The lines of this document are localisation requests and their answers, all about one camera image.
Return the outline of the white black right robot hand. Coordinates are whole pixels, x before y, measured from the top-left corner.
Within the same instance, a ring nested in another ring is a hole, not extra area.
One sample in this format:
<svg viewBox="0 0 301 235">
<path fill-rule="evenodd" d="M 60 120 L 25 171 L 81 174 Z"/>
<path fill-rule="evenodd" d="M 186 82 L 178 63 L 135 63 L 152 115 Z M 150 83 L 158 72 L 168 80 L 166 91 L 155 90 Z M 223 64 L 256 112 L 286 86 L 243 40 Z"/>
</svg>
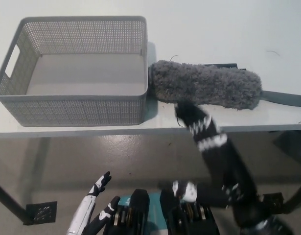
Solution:
<svg viewBox="0 0 301 235">
<path fill-rule="evenodd" d="M 211 184 L 177 180 L 172 184 L 175 197 L 212 207 L 232 206 L 236 211 L 256 211 L 261 202 L 257 188 L 240 154 L 227 133 L 215 120 L 192 102 L 175 104 L 175 115 L 190 132 L 210 176 Z"/>
</svg>

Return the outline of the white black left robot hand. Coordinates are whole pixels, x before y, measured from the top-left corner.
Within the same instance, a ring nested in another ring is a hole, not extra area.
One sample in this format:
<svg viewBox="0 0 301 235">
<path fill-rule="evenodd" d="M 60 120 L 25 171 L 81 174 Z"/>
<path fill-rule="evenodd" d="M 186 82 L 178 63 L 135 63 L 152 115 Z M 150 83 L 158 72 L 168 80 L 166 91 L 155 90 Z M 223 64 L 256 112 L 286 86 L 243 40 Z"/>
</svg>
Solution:
<svg viewBox="0 0 301 235">
<path fill-rule="evenodd" d="M 108 171 L 94 183 L 74 213 L 67 230 L 68 235 L 96 235 L 110 221 L 120 201 L 119 196 L 115 196 L 94 219 L 91 217 L 98 195 L 105 190 L 111 178 L 111 173 Z"/>
</svg>

